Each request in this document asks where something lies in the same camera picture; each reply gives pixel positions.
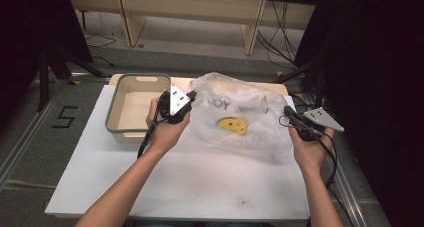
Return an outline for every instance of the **plastic bag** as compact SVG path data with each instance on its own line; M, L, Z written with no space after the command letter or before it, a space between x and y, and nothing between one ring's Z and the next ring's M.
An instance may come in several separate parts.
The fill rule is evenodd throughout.
M282 95L218 73L192 80L188 88L197 92L190 125L205 141L232 149L290 149L287 127L279 122L287 105Z

